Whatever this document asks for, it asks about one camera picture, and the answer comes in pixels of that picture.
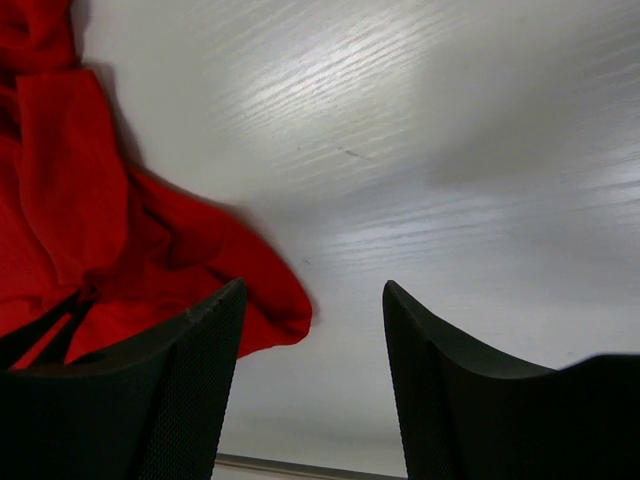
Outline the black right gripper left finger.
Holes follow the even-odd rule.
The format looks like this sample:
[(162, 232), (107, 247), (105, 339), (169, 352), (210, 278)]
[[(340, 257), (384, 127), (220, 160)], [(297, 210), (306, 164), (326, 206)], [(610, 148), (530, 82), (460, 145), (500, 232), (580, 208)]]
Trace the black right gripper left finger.
[(208, 479), (243, 331), (233, 280), (205, 300), (73, 362), (90, 302), (72, 295), (1, 338), (5, 479)]

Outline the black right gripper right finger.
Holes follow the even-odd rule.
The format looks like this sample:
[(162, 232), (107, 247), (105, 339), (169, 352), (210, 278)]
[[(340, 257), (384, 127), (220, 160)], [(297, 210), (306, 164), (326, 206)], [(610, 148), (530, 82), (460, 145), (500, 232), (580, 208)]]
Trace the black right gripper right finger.
[(635, 479), (639, 359), (554, 370), (439, 318), (395, 282), (385, 338), (412, 479)]

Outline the red t shirt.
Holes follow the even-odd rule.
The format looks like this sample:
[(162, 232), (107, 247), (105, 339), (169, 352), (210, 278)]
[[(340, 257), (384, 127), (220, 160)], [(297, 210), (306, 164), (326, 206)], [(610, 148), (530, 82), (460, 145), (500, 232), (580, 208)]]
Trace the red t shirt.
[(308, 295), (260, 236), (123, 158), (69, 3), (3, 2), (2, 367), (71, 363), (238, 278), (240, 356), (309, 333)]

